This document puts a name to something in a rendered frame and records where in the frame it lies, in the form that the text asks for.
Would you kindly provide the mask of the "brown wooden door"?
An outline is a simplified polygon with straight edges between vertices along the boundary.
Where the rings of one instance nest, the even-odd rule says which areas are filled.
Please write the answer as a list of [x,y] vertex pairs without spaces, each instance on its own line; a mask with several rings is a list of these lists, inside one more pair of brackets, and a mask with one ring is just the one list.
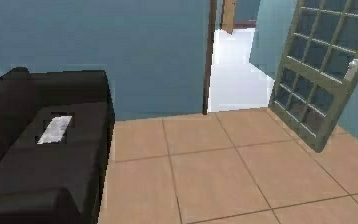
[[228,34],[233,33],[236,0],[223,0],[221,29]]

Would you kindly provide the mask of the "grey flat remote control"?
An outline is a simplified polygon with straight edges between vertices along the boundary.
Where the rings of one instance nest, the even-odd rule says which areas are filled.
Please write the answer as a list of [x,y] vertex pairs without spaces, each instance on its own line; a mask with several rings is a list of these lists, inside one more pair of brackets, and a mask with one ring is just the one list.
[[38,144],[61,142],[71,120],[71,116],[54,117],[38,140]]

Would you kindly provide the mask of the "black sofa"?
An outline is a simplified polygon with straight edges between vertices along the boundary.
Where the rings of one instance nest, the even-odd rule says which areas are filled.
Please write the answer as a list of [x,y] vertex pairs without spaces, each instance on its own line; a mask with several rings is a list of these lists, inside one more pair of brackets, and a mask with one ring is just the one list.
[[[38,144],[54,117],[72,120],[59,143]],[[0,224],[96,224],[114,106],[102,70],[0,77]]]

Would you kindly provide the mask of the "green glass-paned door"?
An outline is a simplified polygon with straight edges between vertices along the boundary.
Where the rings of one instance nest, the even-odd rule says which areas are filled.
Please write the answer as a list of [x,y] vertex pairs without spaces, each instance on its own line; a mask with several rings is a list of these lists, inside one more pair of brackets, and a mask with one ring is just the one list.
[[298,0],[269,108],[316,152],[358,83],[358,0]]

